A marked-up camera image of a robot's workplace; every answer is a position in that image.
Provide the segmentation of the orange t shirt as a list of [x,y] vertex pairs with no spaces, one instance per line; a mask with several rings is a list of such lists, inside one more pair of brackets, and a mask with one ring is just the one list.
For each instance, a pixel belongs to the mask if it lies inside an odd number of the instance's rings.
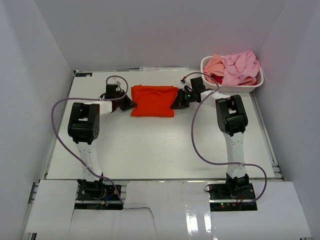
[[172,103],[178,95],[175,86],[135,85],[131,87],[131,98],[136,106],[131,112],[132,117],[173,118],[175,112]]

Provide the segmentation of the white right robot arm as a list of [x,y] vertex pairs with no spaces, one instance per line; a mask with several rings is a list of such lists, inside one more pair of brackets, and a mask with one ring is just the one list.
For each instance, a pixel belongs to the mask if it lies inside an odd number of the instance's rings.
[[217,124],[223,133],[226,150],[227,162],[212,163],[216,166],[227,166],[225,192],[226,195],[236,200],[243,195],[244,189],[249,187],[249,176],[244,161],[244,133],[248,125],[248,117],[240,95],[225,95],[217,90],[206,89],[200,78],[192,78],[191,86],[185,85],[177,92],[177,96],[170,108],[185,109],[190,103],[198,103],[198,107],[191,121],[191,142],[197,155],[198,152],[194,138],[194,124],[197,113],[202,104],[215,109]]

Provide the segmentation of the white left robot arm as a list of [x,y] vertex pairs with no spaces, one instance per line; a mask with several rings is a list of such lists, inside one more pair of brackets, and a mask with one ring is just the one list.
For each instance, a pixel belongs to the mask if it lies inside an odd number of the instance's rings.
[[79,158],[84,162],[83,177],[77,182],[85,193],[96,200],[101,200],[107,195],[103,179],[100,178],[103,171],[98,161],[96,146],[101,118],[117,109],[124,112],[136,106],[119,83],[108,83],[105,93],[98,101],[75,102],[72,105],[67,133],[78,149]]

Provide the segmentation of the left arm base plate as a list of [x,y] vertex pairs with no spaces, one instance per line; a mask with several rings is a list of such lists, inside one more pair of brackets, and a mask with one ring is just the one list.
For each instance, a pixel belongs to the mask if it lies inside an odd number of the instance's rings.
[[123,210],[123,204],[113,185],[102,185],[100,190],[88,190],[79,185],[74,209],[121,211]]

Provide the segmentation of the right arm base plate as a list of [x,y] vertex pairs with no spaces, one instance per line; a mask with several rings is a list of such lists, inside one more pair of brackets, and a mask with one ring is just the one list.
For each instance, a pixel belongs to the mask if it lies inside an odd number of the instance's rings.
[[247,212],[257,211],[256,195],[253,184],[235,193],[230,193],[225,183],[212,183],[204,187],[209,194],[211,212]]

